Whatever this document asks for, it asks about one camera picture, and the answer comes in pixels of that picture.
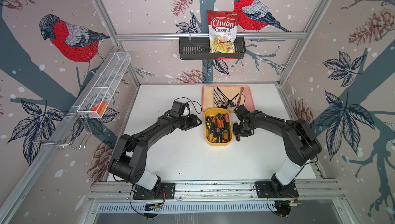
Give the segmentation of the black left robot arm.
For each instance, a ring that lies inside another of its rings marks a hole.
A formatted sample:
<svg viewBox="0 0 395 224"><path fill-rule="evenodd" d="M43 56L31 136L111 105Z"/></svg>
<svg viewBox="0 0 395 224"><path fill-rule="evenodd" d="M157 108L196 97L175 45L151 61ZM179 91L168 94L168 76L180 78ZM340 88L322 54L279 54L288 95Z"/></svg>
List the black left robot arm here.
<svg viewBox="0 0 395 224"><path fill-rule="evenodd" d="M146 169L148 150L177 129L186 131L202 124L203 121L195 114L178 118L164 114L141 132L134 135L123 134L113 149L108 172L140 187L152 198L159 197L163 193L161 178Z"/></svg>

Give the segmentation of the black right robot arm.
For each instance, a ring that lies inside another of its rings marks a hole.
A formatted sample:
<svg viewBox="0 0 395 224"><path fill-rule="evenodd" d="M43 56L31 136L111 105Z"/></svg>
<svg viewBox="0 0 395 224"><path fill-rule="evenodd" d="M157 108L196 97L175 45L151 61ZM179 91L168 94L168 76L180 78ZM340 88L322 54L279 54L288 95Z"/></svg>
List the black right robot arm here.
<svg viewBox="0 0 395 224"><path fill-rule="evenodd" d="M255 182L258 198L298 198L296 177L306 165L316 162L322 152L310 125L302 119L284 120L258 110L250 112L244 105L236 107L234 113L239 119L239 123L233 124L237 140L253 135L255 129L263 129L280 136L286 151L286 159L271 180Z"/></svg>

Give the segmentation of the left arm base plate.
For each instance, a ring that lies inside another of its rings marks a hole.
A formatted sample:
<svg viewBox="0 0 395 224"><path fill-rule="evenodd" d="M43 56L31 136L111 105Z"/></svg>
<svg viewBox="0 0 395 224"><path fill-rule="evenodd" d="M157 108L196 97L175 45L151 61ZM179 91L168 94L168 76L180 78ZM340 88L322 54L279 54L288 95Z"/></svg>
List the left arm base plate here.
<svg viewBox="0 0 395 224"><path fill-rule="evenodd" d="M148 190L139 185L132 192L133 200L167 200L174 199L176 184L173 182L165 182L157 184L152 190Z"/></svg>

